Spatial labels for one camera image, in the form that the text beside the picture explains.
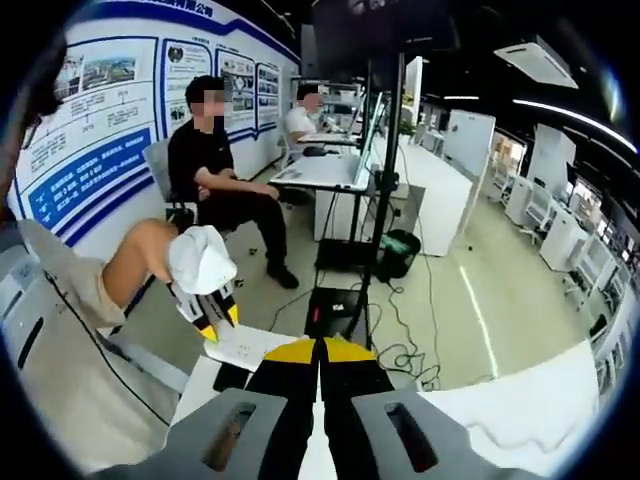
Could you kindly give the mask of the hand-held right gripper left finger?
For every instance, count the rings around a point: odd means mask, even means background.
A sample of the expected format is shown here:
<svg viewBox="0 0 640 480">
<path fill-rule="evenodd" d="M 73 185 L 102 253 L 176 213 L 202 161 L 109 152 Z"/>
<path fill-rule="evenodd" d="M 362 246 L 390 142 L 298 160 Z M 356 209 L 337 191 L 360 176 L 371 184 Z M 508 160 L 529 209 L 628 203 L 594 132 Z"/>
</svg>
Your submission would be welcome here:
<svg viewBox="0 0 640 480">
<path fill-rule="evenodd" d="M 174 424 L 165 446 L 91 479 L 299 479 L 313 428 L 313 342 L 269 352 L 244 388 L 227 388 Z"/>
</svg>

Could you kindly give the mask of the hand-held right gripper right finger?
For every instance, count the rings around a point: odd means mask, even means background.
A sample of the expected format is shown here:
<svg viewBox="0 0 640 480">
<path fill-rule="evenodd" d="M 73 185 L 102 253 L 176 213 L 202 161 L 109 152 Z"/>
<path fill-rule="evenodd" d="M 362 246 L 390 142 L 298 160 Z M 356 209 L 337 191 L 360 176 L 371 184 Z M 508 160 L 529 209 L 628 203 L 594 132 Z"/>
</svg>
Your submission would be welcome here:
<svg viewBox="0 0 640 480">
<path fill-rule="evenodd" d="M 476 453 L 466 428 L 396 390 L 371 351 L 341 337 L 321 354 L 324 427 L 339 479 L 536 479 Z"/>
</svg>

